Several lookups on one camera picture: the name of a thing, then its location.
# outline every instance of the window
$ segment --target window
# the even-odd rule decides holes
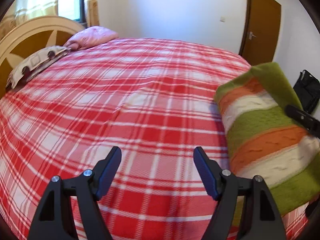
[[[82,22],[80,0],[58,0],[58,15]]]

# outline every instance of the black bag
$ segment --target black bag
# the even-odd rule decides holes
[[[311,114],[320,98],[320,82],[309,71],[300,72],[299,79],[293,87],[302,104],[303,110]]]

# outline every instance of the door handle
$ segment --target door handle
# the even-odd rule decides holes
[[[254,35],[253,32],[249,32],[249,40],[252,40],[252,37],[256,37],[256,35]]]

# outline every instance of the striped blanket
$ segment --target striped blanket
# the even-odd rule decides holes
[[[252,67],[220,86],[215,101],[234,174],[260,174],[282,215],[320,191],[319,141],[285,115],[287,104],[301,104],[277,63]],[[235,222],[240,208],[239,204]]]

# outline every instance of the brown wooden door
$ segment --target brown wooden door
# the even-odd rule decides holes
[[[240,55],[251,65],[270,62],[276,50],[281,5],[275,0],[248,0]]]

